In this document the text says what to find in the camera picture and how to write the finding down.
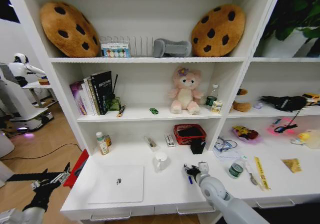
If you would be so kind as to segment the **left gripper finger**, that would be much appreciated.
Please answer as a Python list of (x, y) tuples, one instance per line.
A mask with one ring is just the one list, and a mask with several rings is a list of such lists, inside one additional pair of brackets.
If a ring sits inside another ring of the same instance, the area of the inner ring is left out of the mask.
[(63, 184), (68, 179), (70, 174), (71, 174), (70, 173), (70, 162), (68, 162), (64, 168), (64, 171), (62, 173), (58, 174), (53, 180), (50, 181), (50, 183), (59, 182), (60, 184)]
[(5, 183), (13, 181), (33, 181), (41, 183), (44, 180), (44, 176), (47, 174), (48, 169), (46, 168), (43, 172), (39, 173), (24, 173), (24, 174), (13, 174)]

